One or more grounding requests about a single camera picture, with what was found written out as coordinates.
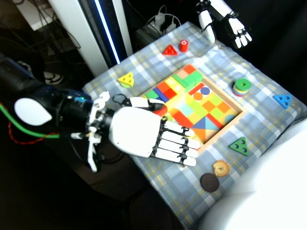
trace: blue triangle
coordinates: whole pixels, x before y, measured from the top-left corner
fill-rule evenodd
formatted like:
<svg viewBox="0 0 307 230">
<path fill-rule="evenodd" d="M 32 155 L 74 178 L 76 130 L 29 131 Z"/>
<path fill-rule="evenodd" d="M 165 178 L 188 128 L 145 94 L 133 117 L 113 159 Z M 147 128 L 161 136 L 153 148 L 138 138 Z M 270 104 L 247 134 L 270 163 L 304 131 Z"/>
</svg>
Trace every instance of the blue triangle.
<svg viewBox="0 0 307 230">
<path fill-rule="evenodd" d="M 210 130 L 220 130 L 209 118 L 206 118 L 206 129 Z"/>
<path fill-rule="evenodd" d="M 273 96 L 274 100 L 277 101 L 284 109 L 287 109 L 290 105 L 290 101 L 292 95 L 284 94 L 284 95 L 275 95 Z"/>
<path fill-rule="evenodd" d="M 192 126 L 192 128 L 202 128 L 202 129 L 205 129 L 205 125 L 206 125 L 206 122 L 205 122 L 205 118 L 206 117 L 203 117 L 201 120 L 199 120 L 195 125 Z"/>
</svg>

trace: led light strip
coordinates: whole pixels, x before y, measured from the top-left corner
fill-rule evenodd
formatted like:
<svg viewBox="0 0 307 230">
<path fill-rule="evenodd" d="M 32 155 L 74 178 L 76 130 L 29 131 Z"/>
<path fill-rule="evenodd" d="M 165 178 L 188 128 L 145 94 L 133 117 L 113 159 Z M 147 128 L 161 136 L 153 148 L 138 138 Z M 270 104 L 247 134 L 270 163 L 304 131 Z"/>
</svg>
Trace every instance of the led light strip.
<svg viewBox="0 0 307 230">
<path fill-rule="evenodd" d="M 95 0 L 95 4 L 96 4 L 96 7 L 98 9 L 98 13 L 99 13 L 99 16 L 101 18 L 101 22 L 104 25 L 104 28 L 105 28 L 105 31 L 106 31 L 106 35 L 107 35 L 107 37 L 109 39 L 111 48 L 113 50 L 114 57 L 116 59 L 117 64 L 119 64 L 120 61 L 119 61 L 119 58 L 118 58 L 118 55 L 117 55 L 117 52 L 116 52 L 116 49 L 115 49 L 115 46 L 114 46 L 111 34 L 110 34 L 110 31 L 109 31 L 109 28 L 108 28 L 108 26 L 106 24 L 106 19 L 105 19 L 104 13 L 102 12 L 102 8 L 101 8 L 99 0 Z"/>
</svg>

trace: red wire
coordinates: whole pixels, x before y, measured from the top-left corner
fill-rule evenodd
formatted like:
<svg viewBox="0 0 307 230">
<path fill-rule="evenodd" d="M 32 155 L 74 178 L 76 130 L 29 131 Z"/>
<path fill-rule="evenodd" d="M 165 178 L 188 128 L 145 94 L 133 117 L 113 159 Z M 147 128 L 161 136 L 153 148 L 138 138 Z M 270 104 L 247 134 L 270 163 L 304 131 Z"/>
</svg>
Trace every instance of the red wire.
<svg viewBox="0 0 307 230">
<path fill-rule="evenodd" d="M 50 136 L 50 135 L 53 135 L 53 134 L 57 134 L 57 133 L 49 133 L 49 134 L 46 134 L 44 135 L 42 138 L 39 138 L 39 139 L 36 139 L 36 140 L 33 140 L 33 141 L 29 141 L 29 142 L 22 142 L 22 141 L 17 141 L 13 134 L 12 134 L 12 124 L 11 122 L 9 122 L 9 135 L 10 135 L 10 138 L 12 141 L 14 141 L 16 144 L 20 144 L 20 145 L 33 145 L 39 141 L 42 141 L 43 139 L 45 139 L 46 137 Z"/>
</svg>

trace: tablecloth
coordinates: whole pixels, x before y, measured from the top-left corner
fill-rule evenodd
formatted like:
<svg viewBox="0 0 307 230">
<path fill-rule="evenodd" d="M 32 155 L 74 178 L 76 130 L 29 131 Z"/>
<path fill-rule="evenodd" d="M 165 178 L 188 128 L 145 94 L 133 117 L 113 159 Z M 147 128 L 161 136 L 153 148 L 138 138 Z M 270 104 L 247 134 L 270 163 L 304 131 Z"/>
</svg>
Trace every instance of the tablecloth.
<svg viewBox="0 0 307 230">
<path fill-rule="evenodd" d="M 182 39 L 189 41 L 189 50 L 186 53 L 181 53 L 178 49 Z M 162 55 L 169 44 L 177 49 L 177 56 Z M 111 95 L 123 93 L 127 97 L 138 96 L 186 64 L 192 64 L 202 71 L 248 111 L 235 126 L 197 158 L 195 167 L 184 168 L 154 158 L 132 157 L 151 185 L 188 229 L 289 125 L 307 115 L 307 107 L 292 97 L 290 107 L 283 109 L 273 96 L 289 92 L 232 49 L 218 41 L 211 44 L 200 33 L 200 29 L 191 23 L 185 23 L 110 68 L 86 84 L 83 90 L 93 99 L 103 91 L 109 91 Z M 134 86 L 128 89 L 121 87 L 117 81 L 117 78 L 127 72 L 132 72 L 135 80 Z M 252 83 L 251 89 L 243 98 L 234 96 L 231 91 L 234 81 L 241 77 Z M 112 102 L 108 106 L 118 108 Z M 246 137 L 251 153 L 248 157 L 228 147 L 241 137 Z M 216 160 L 228 162 L 231 169 L 227 176 L 219 179 L 219 189 L 208 193 L 202 189 L 200 178 L 204 173 L 212 172 L 212 164 Z"/>
</svg>

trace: robotic hand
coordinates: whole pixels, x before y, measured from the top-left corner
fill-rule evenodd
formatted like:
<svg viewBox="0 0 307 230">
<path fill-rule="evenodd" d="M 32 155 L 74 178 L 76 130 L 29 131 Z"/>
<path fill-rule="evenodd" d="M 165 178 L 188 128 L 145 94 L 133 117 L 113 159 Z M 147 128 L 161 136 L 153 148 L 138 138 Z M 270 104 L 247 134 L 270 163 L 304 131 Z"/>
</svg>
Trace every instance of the robotic hand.
<svg viewBox="0 0 307 230">
<path fill-rule="evenodd" d="M 245 47 L 252 41 L 248 31 L 237 18 L 238 13 L 233 12 L 223 0 L 200 0 L 196 4 L 196 12 L 199 15 L 201 29 L 210 42 L 215 42 L 211 15 L 224 22 L 226 31 L 235 48 Z"/>
<path fill-rule="evenodd" d="M 118 149 L 134 156 L 196 165 L 200 143 L 189 138 L 194 131 L 151 112 L 161 109 L 162 101 L 125 98 L 121 103 L 124 107 L 115 112 L 105 108 L 109 92 L 92 101 L 82 92 L 58 91 L 3 56 L 0 87 L 1 96 L 14 103 L 15 113 L 24 123 L 70 128 L 70 138 L 88 138 L 87 163 L 93 172 L 99 170 L 100 159 L 95 146 L 106 136 Z"/>
</svg>

